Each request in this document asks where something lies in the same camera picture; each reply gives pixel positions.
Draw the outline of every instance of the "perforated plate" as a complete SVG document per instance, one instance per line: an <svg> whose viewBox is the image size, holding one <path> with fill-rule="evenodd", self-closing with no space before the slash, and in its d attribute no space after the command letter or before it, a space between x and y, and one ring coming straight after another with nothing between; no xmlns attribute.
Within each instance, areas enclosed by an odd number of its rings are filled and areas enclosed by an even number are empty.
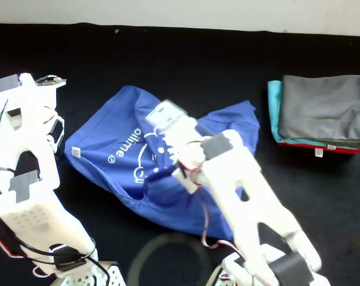
<svg viewBox="0 0 360 286"><path fill-rule="evenodd" d="M102 262L101 264L108 269L108 273L110 274L109 286L126 286L118 265L110 265L109 263L105 264ZM65 279L59 279L51 286L105 286L107 277L103 274L103 272L99 273L100 275L97 276L89 274L80 277L71 276Z"/></svg>

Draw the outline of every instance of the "black table surface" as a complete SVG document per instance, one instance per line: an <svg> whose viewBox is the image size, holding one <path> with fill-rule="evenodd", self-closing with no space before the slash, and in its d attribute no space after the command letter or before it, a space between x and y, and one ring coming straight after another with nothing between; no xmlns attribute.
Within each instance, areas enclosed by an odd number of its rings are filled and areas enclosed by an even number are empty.
<svg viewBox="0 0 360 286"><path fill-rule="evenodd" d="M66 138L124 85L168 98L194 117L250 100L260 123L256 158L320 253L321 273L332 285L360 286L360 154L315 158L313 150L277 146L266 100L267 81L284 74L360 74L359 37L0 24L0 77L22 72L68 79L58 90ZM95 238L100 259L117 260L125 276L148 242L173 233L137 216L71 166L61 163L60 173L57 195L65 208ZM266 230L261 236L278 244ZM205 283L203 275L229 251L197 254L191 242L198 238L187 237L187 243L168 243L153 252L141 269L141 286ZM52 279L35 278L32 268L0 249L0 285L49 285Z"/></svg>

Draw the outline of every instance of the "white logo print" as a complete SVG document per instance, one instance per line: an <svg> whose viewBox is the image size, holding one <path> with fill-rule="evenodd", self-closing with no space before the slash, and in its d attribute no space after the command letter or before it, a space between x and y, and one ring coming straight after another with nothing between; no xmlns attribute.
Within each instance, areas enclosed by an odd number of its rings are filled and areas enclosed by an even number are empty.
<svg viewBox="0 0 360 286"><path fill-rule="evenodd" d="M107 161L110 163L110 164L113 164L115 163L116 159L115 159L115 156L114 155L109 155L109 157L107 158Z"/></svg>
<svg viewBox="0 0 360 286"><path fill-rule="evenodd" d="M159 134L157 134L157 128L154 128L153 132L150 133L146 133L144 135L144 138L147 138L149 136L156 136L159 137ZM144 171L144 166L142 166L142 156L144 154L144 151L147 149L148 144L145 143L143 145L143 147L140 149L139 155L138 155L138 167L135 168L134 170L134 178L135 178L135 183L138 184L143 184L144 183L144 179L147 177L147 175L145 174ZM157 149L158 153L160 154L164 154L165 149L163 147L159 147ZM174 155L172 152L174 152L173 148L168 148L167 151L171 154L170 158L173 160L173 162L176 162L176 160L174 160ZM152 161L156 161L156 156L154 154L152 154L151 156ZM155 173L159 171L159 168L156 167L153 170Z"/></svg>

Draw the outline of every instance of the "white tag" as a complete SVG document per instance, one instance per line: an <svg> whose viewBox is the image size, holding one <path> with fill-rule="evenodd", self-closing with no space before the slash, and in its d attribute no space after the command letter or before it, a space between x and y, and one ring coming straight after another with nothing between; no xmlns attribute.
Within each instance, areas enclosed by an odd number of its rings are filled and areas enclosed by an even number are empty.
<svg viewBox="0 0 360 286"><path fill-rule="evenodd" d="M315 148L315 156L316 157L323 157L323 149L322 148Z"/></svg>
<svg viewBox="0 0 360 286"><path fill-rule="evenodd" d="M72 147L72 155L74 157L80 158L80 148Z"/></svg>

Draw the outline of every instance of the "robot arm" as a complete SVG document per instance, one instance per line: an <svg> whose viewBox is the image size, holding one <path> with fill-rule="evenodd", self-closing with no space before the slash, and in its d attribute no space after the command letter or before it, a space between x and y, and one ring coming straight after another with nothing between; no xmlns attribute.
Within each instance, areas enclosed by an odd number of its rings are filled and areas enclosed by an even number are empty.
<svg viewBox="0 0 360 286"><path fill-rule="evenodd" d="M105 285L110 275L97 271L94 240L54 192L60 185L54 153L64 136L56 89L65 84L56 76L35 82L27 73L0 79L0 220L8 230L3 237L18 242L23 254L14 255L1 236L0 246L13 258L32 260L47 275L70 278L65 285L81 276ZM39 169L14 176L24 151L32 152ZM113 271L112 283L119 274L124 285L119 270Z"/></svg>
<svg viewBox="0 0 360 286"><path fill-rule="evenodd" d="M168 145L179 150L182 170L174 172L188 192L207 186L234 233L234 242L244 257L244 268L229 260L239 285L300 286L329 285L315 272L321 259L295 217L275 196L250 151L234 130L209 138L195 131L197 122L169 101L160 103L146 118L165 135ZM235 190L243 187L249 200L241 201ZM284 238L292 254L269 261L260 245L258 223L265 223Z"/></svg>

